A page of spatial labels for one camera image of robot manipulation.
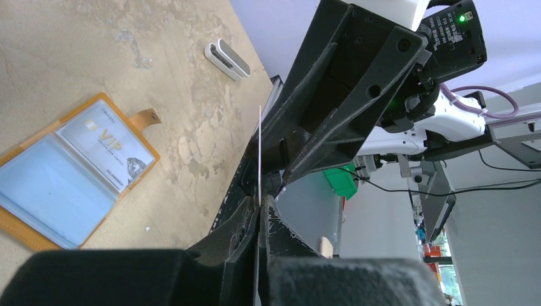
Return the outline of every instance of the table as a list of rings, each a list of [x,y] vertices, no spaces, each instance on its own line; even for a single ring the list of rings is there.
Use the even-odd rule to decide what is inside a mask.
[[[0,154],[98,92],[128,116],[154,108],[144,135],[161,161],[85,248],[186,248],[211,227],[271,81],[227,0],[2,1]],[[223,38],[250,65],[234,82],[203,55]],[[0,232],[0,290],[32,254]]]

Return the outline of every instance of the screw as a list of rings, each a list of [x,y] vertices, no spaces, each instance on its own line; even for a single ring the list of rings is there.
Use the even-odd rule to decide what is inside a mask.
[[[357,36],[357,37],[355,37],[355,40],[353,41],[353,44],[354,45],[360,45],[360,44],[362,44],[362,42],[363,42],[362,36]]]
[[[354,18],[357,18],[357,17],[359,17],[359,16],[360,16],[360,14],[361,14],[361,11],[360,11],[360,9],[356,8],[356,9],[354,9],[354,10],[353,10],[353,13],[352,13],[352,15],[353,15],[353,17],[354,17]]]
[[[411,46],[411,42],[407,39],[400,40],[398,42],[397,48],[401,52],[407,51]]]

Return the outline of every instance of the thin white card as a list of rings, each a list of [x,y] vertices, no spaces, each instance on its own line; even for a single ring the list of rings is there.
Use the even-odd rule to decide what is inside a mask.
[[[70,120],[57,134],[119,192],[154,161],[154,156],[102,99]]]

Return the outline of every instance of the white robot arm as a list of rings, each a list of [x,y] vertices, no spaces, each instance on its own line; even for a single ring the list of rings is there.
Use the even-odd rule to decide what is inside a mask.
[[[462,104],[481,109],[476,99],[455,96]],[[451,142],[460,142],[483,135],[485,124],[484,116],[461,110],[440,92],[431,117],[416,122],[411,130],[403,133],[389,133],[379,126],[374,127],[357,155],[417,155],[427,149],[426,131],[438,133]]]

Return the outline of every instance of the green container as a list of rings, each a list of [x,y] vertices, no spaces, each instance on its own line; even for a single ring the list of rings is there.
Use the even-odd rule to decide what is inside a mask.
[[[355,172],[355,165],[353,163],[342,167],[350,172]],[[334,192],[339,196],[345,196],[349,200],[355,193],[357,193],[357,185],[353,181],[352,175],[339,168],[324,170],[327,180],[334,189]]]

